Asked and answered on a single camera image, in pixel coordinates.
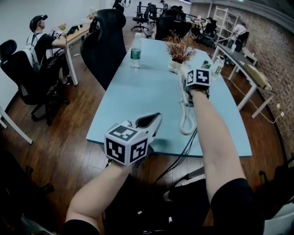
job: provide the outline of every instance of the box on desk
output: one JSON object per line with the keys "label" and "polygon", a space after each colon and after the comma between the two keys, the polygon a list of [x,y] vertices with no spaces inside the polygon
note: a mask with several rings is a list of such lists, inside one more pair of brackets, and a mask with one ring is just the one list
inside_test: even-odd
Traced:
{"label": "box on desk", "polygon": [[257,70],[252,65],[245,64],[244,68],[252,76],[252,78],[257,82],[257,84],[264,90],[272,90],[272,86],[265,77],[265,75]]}

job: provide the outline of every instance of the baseball cap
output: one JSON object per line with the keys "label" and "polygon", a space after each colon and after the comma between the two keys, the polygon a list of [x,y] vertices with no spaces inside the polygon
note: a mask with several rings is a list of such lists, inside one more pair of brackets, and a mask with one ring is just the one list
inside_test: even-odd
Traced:
{"label": "baseball cap", "polygon": [[44,15],[44,16],[36,16],[34,17],[31,22],[29,23],[29,29],[34,32],[37,28],[37,24],[40,20],[45,20],[47,19],[48,16],[47,15]]}

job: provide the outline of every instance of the blue table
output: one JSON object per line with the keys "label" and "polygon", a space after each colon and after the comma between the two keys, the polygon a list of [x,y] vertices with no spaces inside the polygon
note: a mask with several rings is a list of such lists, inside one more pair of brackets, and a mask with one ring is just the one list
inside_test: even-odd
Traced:
{"label": "blue table", "polygon": [[[87,140],[104,144],[104,133],[114,124],[131,120],[146,112],[160,112],[162,124],[151,144],[155,154],[179,156],[190,139],[180,132],[182,116],[178,75],[168,71],[171,57],[163,41],[142,39],[141,68],[130,67],[130,50],[110,83],[89,129]],[[206,52],[197,50],[189,64],[201,67],[211,61]],[[212,80],[209,98],[225,120],[240,157],[252,155],[242,118],[223,78]],[[190,157],[203,157],[198,135]]]}

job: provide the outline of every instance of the white vase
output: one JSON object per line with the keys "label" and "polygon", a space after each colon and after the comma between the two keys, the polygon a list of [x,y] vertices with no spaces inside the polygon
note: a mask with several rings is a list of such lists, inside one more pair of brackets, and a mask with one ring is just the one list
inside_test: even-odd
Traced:
{"label": "white vase", "polygon": [[172,60],[172,61],[169,63],[168,69],[169,69],[171,72],[178,74],[178,72],[179,72],[181,66],[182,66],[182,64],[180,64],[180,63],[178,63],[178,62]]}

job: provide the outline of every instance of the wooden floor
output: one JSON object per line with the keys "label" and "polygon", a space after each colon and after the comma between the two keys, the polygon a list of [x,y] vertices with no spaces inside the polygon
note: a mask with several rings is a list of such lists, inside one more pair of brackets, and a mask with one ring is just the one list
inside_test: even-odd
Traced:
{"label": "wooden floor", "polygon": [[[135,25],[128,19],[124,28],[125,45],[129,46],[134,37],[130,31]],[[71,49],[71,55],[80,53],[80,41]],[[209,51],[205,46],[201,50]],[[78,86],[68,86],[65,95],[70,105],[62,105],[53,118],[50,127],[46,121],[33,122],[30,112],[33,106],[25,105],[17,98],[8,112],[12,120],[34,141],[32,145],[22,139],[10,126],[0,128],[1,149],[9,150],[21,166],[34,169],[33,180],[38,184],[50,182],[55,192],[48,195],[56,212],[60,228],[65,220],[70,200],[85,183],[98,175],[105,167],[106,158],[97,144],[86,141],[92,119],[104,95],[104,90],[84,64],[82,57],[72,56],[73,65],[79,81]],[[229,76],[232,67],[225,66],[222,75]],[[237,75],[234,82],[243,91],[249,90],[249,83],[243,76]],[[229,82],[227,85],[238,104],[243,95]],[[257,93],[252,101],[259,106],[262,103]],[[240,111],[252,148],[252,157],[242,158],[241,163],[249,184],[256,189],[262,184],[259,171],[264,170],[269,179],[274,176],[276,166],[283,164],[282,148],[273,124],[261,115],[251,119],[255,108],[247,103]],[[263,113],[270,119],[266,109]],[[132,174],[143,184],[151,184],[175,160],[175,157],[151,156]],[[179,167],[168,173],[159,185],[171,185],[180,177],[203,166],[197,158],[187,158]],[[212,225],[211,214],[205,225]]]}

